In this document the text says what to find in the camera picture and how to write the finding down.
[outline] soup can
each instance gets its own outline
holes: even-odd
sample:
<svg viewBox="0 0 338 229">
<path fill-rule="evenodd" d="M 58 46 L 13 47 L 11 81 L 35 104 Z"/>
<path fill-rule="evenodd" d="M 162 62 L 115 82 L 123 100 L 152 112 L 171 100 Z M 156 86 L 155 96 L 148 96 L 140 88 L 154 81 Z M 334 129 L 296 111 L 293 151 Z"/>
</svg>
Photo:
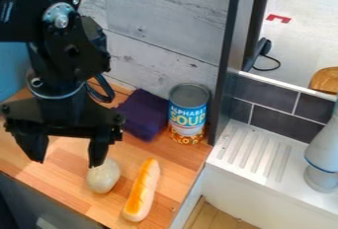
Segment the soup can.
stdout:
<svg viewBox="0 0 338 229">
<path fill-rule="evenodd" d="M 208 89 L 197 84 L 180 84 L 169 94 L 169 135 L 180 144 L 196 144 L 204 136 Z"/>
</svg>

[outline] purple sponge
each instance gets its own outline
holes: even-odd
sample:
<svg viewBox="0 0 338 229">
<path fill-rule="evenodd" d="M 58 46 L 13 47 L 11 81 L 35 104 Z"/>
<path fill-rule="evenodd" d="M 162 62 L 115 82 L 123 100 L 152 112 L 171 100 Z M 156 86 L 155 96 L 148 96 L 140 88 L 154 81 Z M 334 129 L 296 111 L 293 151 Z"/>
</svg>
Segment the purple sponge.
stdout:
<svg viewBox="0 0 338 229">
<path fill-rule="evenodd" d="M 125 130 L 144 141 L 150 141 L 168 121 L 168 101 L 142 89 L 135 90 L 117 110 L 127 118 Z"/>
</svg>

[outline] wood panel wall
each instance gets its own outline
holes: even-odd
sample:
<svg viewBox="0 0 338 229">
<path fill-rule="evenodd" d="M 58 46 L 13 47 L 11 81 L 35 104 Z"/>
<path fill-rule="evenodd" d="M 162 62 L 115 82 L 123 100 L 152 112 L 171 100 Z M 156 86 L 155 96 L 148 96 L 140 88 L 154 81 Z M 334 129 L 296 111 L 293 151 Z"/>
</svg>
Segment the wood panel wall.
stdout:
<svg viewBox="0 0 338 229">
<path fill-rule="evenodd" d="M 182 82 L 214 91 L 229 0 L 82 0 L 108 36 L 116 81 L 167 98 Z"/>
</svg>

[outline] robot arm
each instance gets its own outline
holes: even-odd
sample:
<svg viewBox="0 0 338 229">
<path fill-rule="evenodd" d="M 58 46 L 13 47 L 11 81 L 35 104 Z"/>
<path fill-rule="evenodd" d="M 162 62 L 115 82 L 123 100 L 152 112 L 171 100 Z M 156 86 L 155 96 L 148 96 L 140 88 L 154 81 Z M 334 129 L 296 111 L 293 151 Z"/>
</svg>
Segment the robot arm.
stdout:
<svg viewBox="0 0 338 229">
<path fill-rule="evenodd" d="M 27 43 L 32 99 L 2 105 L 6 131 L 32 159 L 43 162 L 49 135 L 89 138 L 89 165 L 103 163 L 122 139 L 125 118 L 96 104 L 86 84 L 110 70 L 103 30 L 77 12 L 81 0 L 0 0 L 0 41 Z M 105 84 L 107 94 L 113 91 Z"/>
</svg>

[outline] bread roll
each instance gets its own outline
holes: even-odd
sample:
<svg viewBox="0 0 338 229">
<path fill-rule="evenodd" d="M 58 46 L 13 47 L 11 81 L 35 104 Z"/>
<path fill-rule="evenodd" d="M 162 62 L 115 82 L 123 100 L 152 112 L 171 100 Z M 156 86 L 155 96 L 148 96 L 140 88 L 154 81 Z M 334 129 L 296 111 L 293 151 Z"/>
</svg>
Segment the bread roll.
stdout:
<svg viewBox="0 0 338 229">
<path fill-rule="evenodd" d="M 123 217 L 125 219 L 139 222 L 146 217 L 154 199 L 159 176 L 160 168 L 158 162 L 151 158 L 145 160 L 132 185 L 129 198 L 123 210 Z"/>
<path fill-rule="evenodd" d="M 87 173 L 87 185 L 96 193 L 106 193 L 111 190 L 120 178 L 119 165 L 110 158 L 99 167 L 92 167 Z"/>
</svg>

